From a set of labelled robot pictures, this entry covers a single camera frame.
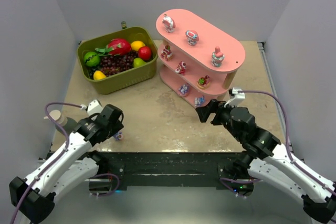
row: three-tier display shelf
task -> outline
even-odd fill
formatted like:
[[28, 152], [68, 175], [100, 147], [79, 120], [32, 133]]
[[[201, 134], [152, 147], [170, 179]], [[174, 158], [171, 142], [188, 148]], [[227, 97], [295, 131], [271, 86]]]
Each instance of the three-tier display shelf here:
[[[168, 33], [162, 20], [164, 16], [172, 18], [176, 24], [175, 31]], [[172, 9], [161, 14], [156, 21], [156, 28], [163, 37], [158, 48], [159, 58], [164, 65], [160, 69], [162, 81], [178, 93], [183, 84], [190, 85], [189, 94], [182, 97], [190, 105], [196, 107], [195, 98], [204, 96], [206, 105], [210, 99], [222, 99], [229, 89], [231, 82], [245, 60], [245, 51], [241, 43], [227, 33], [221, 31], [194, 13], [184, 9]], [[188, 44], [186, 31], [198, 33], [196, 45]], [[160, 57], [165, 45], [170, 45], [173, 57], [166, 61]], [[220, 67], [212, 65], [212, 53], [219, 47], [224, 54]], [[176, 67], [183, 61], [186, 63], [185, 75], [175, 72]], [[199, 78], [208, 75], [211, 83], [206, 89], [198, 86]]]

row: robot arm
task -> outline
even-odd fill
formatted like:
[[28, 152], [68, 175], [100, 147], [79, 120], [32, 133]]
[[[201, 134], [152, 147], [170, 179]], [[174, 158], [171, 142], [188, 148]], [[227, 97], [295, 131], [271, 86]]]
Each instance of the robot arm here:
[[32, 223], [43, 221], [63, 195], [98, 172], [100, 163], [94, 157], [86, 157], [73, 164], [95, 144], [114, 136], [123, 128], [123, 113], [117, 107], [108, 104], [103, 108], [98, 100], [93, 100], [87, 112], [89, 117], [78, 122], [67, 144], [64, 143], [24, 179], [16, 177], [9, 185], [12, 204], [17, 206], [28, 186], [33, 184], [19, 208]]
[[196, 108], [201, 122], [206, 122], [211, 113], [216, 113], [211, 124], [223, 125], [245, 149], [226, 170], [233, 175], [248, 173], [272, 184], [303, 202], [303, 209], [310, 217], [328, 223], [336, 212], [336, 197], [327, 190], [330, 188], [336, 192], [334, 182], [291, 154], [297, 165], [318, 178], [323, 185], [299, 169], [289, 158], [285, 145], [270, 132], [258, 127], [247, 108], [237, 107], [245, 98], [241, 89], [233, 88], [229, 90], [229, 95], [228, 102], [212, 99], [206, 106]]

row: beige tabletop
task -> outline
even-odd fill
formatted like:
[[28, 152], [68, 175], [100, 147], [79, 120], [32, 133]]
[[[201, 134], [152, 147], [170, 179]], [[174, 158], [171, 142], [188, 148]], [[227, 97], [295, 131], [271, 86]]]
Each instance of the beige tabletop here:
[[[238, 70], [232, 87], [271, 91], [258, 44], [241, 41], [246, 59]], [[157, 71], [154, 78], [109, 95], [97, 94], [75, 64], [65, 102], [88, 104], [97, 98], [104, 106], [113, 104], [123, 110], [124, 139], [110, 138], [93, 148], [111, 152], [240, 152], [241, 145], [222, 127], [212, 126], [211, 118], [200, 123], [195, 109], [166, 86]], [[240, 105], [248, 107], [256, 122], [283, 142], [279, 117], [272, 98], [262, 94], [246, 94]], [[65, 106], [63, 113], [76, 121], [87, 117], [84, 111]], [[56, 150], [65, 138], [59, 132], [51, 150]]]

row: green plastic bin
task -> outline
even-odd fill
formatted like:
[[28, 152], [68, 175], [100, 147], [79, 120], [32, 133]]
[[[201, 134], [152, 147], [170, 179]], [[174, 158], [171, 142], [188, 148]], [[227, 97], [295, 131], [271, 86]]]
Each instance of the green plastic bin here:
[[[94, 51], [95, 48], [104, 48], [113, 39], [125, 39], [129, 43], [140, 40], [152, 50], [153, 59], [137, 68], [132, 68], [121, 73], [114, 74], [102, 80], [92, 80], [89, 71], [83, 62], [84, 52]], [[80, 44], [77, 49], [77, 58], [84, 77], [89, 81], [99, 94], [109, 94], [119, 89], [126, 88], [138, 82], [153, 78], [156, 73], [156, 60], [158, 53], [153, 39], [142, 27], [130, 27], [115, 33], [107, 34], [95, 39], [87, 40]]]

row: pink shelf top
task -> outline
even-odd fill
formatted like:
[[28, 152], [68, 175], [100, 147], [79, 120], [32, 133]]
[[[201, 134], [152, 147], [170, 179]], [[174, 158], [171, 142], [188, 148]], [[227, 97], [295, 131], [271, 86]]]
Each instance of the pink shelf top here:
[[[174, 57], [170, 61], [165, 61], [160, 57], [161, 51], [164, 48], [163, 43], [158, 48], [159, 58], [163, 61], [163, 63], [169, 67], [173, 74], [181, 77], [195, 89], [197, 89], [200, 93], [209, 94], [209, 95], [222, 95], [226, 93], [226, 89], [224, 89], [223, 83], [226, 77], [225, 73], [216, 73], [213, 71], [209, 71], [208, 69], [203, 68], [201, 65], [197, 64], [195, 60], [190, 59], [188, 56], [184, 55], [180, 52], [176, 46], [171, 45], [171, 51], [174, 53]], [[180, 61], [184, 61], [187, 65], [185, 70], [185, 75], [180, 75], [175, 73], [175, 69]], [[204, 77], [205, 75], [209, 75], [211, 78], [210, 86], [206, 89], [201, 89], [197, 85], [197, 81], [200, 77]]]
[[[160, 77], [162, 81], [172, 90], [174, 90], [176, 93], [177, 93], [178, 88], [181, 85], [186, 83], [183, 79], [175, 75], [175, 73], [172, 72], [165, 65], [163, 65], [160, 69]], [[191, 106], [195, 107], [195, 98], [201, 97], [201, 96], [203, 96], [203, 94], [199, 93], [193, 87], [190, 87], [189, 94], [186, 97], [182, 97], [182, 98], [186, 100]], [[212, 97], [210, 95], [204, 95], [204, 98], [205, 98], [205, 102], [203, 103], [203, 105], [207, 105], [211, 99], [217, 98], [217, 97]]]
[[[162, 24], [164, 14], [176, 23], [173, 33], [168, 33]], [[245, 50], [238, 40], [188, 10], [172, 9], [164, 12], [156, 20], [156, 28], [165, 40], [176, 45], [185, 54], [195, 58], [210, 70], [223, 73], [234, 72], [245, 60]], [[195, 46], [187, 43], [185, 35], [187, 30], [195, 30], [198, 33], [199, 41]], [[220, 47], [225, 56], [220, 67], [214, 67], [211, 64], [211, 55], [216, 46]]]

